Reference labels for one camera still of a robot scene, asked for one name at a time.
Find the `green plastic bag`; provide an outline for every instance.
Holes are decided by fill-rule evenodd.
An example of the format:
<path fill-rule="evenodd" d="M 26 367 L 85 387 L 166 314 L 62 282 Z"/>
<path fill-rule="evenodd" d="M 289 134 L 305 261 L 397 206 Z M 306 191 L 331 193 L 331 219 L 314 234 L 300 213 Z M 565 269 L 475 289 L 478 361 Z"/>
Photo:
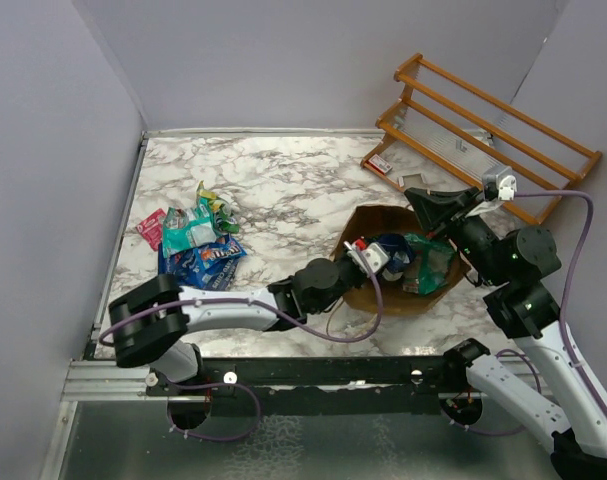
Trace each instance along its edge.
<path fill-rule="evenodd" d="M 403 273 L 403 290 L 429 295 L 447 285 L 445 277 L 456 255 L 454 248 L 449 243 L 429 240 L 418 233 L 408 233 L 404 237 L 416 258 Z"/>

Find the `blue chip bag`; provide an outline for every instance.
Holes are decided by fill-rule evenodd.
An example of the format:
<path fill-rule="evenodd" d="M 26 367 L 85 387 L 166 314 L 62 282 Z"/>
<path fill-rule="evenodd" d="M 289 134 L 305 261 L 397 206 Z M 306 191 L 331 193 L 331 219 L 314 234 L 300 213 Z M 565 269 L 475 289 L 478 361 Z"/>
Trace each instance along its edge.
<path fill-rule="evenodd" d="M 222 260 L 204 271 L 199 266 L 198 250 L 198 248 L 194 248 L 165 258 L 163 249 L 159 249 L 159 274 L 171 273 L 181 286 L 186 285 L 201 290 L 227 290 L 234 278 L 240 258 Z"/>
<path fill-rule="evenodd" d="M 173 274 L 179 285 L 216 291 L 228 288 L 234 278 L 238 261 L 246 255 L 236 240 L 225 237 L 215 243 L 169 257 L 164 256 L 163 250 L 159 249 L 159 274 Z"/>

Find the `small red package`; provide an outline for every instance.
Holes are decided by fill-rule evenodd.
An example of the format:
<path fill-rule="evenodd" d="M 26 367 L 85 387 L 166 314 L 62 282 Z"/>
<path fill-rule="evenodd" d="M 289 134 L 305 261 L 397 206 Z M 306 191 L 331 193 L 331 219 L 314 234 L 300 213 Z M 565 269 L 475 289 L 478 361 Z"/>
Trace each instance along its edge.
<path fill-rule="evenodd" d="M 159 249 L 163 241 L 163 222 L 165 221 L 165 212 L 159 208 L 152 215 L 147 217 L 136 226 L 136 231 L 141 234 L 147 243 L 150 244 L 155 252 Z"/>

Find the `marble floor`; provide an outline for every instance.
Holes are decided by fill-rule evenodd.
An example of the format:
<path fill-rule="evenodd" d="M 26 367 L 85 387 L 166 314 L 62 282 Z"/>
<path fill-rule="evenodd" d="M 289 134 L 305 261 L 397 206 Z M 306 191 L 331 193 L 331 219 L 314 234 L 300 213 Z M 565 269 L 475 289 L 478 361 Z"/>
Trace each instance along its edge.
<path fill-rule="evenodd" d="M 152 138 L 129 215 L 110 301 L 156 274 L 157 254 L 135 225 L 158 208 L 188 207 L 199 181 L 238 212 L 236 235 L 248 255 L 239 262 L 232 289 L 249 290 L 283 279 L 315 257 L 327 256 L 357 205 L 407 204 L 401 193 L 359 167 L 377 143 L 373 137 Z M 382 155 L 397 172 L 422 173 L 430 188 L 457 190 L 456 178 L 409 148 L 393 145 Z M 499 234 L 518 220 L 504 211 L 486 218 Z M 475 337 L 493 351 L 510 345 L 485 312 L 488 291 L 461 282 L 431 311 L 385 317 L 369 339 L 337 344 L 302 330 L 259 333 L 218 330 L 186 335 L 206 356 L 346 356 L 440 353 Z M 335 335 L 355 335 L 371 315 L 344 305 L 332 320 Z M 327 314 L 310 317 L 324 330 Z M 109 325 L 107 315 L 103 329 Z M 113 358 L 99 346 L 97 358 Z"/>

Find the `white wall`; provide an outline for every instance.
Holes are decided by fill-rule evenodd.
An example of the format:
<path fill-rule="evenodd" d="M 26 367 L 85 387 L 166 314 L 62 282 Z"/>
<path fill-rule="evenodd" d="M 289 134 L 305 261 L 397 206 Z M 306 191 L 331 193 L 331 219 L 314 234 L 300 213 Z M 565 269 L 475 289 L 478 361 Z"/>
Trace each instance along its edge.
<path fill-rule="evenodd" d="M 568 318 L 607 387 L 607 0 L 567 5 L 514 106 L 604 154 L 579 187 L 594 197 L 596 214 L 576 271 Z M 565 266 L 584 214 L 580 200 L 564 200 L 549 219 Z M 548 282 L 559 299 L 564 278 L 565 269 Z"/>
<path fill-rule="evenodd" d="M 151 129 L 371 128 L 417 51 L 509 102 L 565 2 L 75 0 Z"/>
<path fill-rule="evenodd" d="M 0 0 L 0 479 L 38 478 L 142 128 L 69 0 Z"/>

